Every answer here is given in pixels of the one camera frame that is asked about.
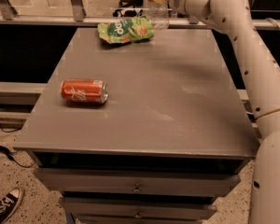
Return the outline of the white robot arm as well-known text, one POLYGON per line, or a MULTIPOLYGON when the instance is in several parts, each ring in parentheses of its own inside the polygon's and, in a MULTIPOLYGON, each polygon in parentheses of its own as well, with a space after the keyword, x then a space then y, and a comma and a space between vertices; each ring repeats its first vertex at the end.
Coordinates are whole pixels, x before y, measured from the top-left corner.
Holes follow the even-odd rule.
POLYGON ((248 224, 280 224, 280 66, 252 22, 248 0, 149 0, 231 41, 262 143, 255 159, 248 224))

